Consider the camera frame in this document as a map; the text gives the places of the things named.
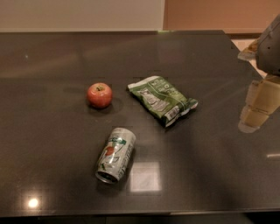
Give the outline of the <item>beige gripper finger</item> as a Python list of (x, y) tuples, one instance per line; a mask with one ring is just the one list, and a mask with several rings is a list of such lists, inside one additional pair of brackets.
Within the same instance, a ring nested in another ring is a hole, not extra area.
[(253, 80), (245, 102), (238, 128), (241, 132), (253, 133), (280, 107), (280, 77), (268, 74), (262, 80)]
[(239, 52), (237, 58), (239, 60), (250, 61), (256, 58), (258, 48), (258, 39), (254, 40), (252, 43), (248, 45), (245, 49)]

